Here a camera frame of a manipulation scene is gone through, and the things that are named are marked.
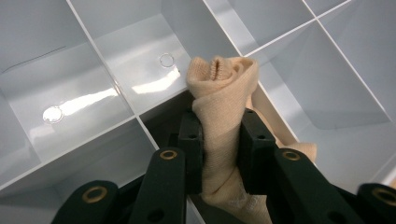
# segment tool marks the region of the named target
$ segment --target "beige sock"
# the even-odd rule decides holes
[[[245,192],[236,153],[239,127],[245,107],[253,108],[251,93],[258,84],[258,65],[249,58],[215,57],[211,64],[201,58],[191,61],[187,84],[195,101],[192,110],[204,131],[205,166],[202,198],[246,223],[271,223],[265,196]],[[268,120],[259,113],[271,130]],[[276,143],[283,147],[279,139]],[[313,153],[311,144],[293,148]]]

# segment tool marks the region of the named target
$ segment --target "white bin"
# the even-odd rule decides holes
[[[50,223],[80,185],[145,173],[191,104],[195,56],[257,59],[254,103],[318,144],[332,183],[389,184],[395,11],[392,0],[1,1],[0,223]],[[191,203],[188,222],[203,222]]]

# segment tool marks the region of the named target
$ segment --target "screw hole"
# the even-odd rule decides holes
[[[165,216],[165,213],[163,212],[162,209],[156,209],[154,211],[151,211],[148,214],[148,221],[150,222],[159,222],[163,220],[163,217]]]
[[[390,206],[396,206],[396,194],[381,188],[373,189],[374,196]]]
[[[327,216],[333,223],[337,223],[337,224],[347,223],[347,219],[341,213],[331,211]]]
[[[299,154],[292,151],[284,151],[282,156],[290,161],[297,161],[301,158]]]
[[[160,157],[166,161],[172,160],[177,156],[177,152],[174,150],[165,150],[160,154]]]
[[[97,203],[104,199],[107,195],[107,189],[102,186],[95,186],[87,189],[82,195],[85,203]]]

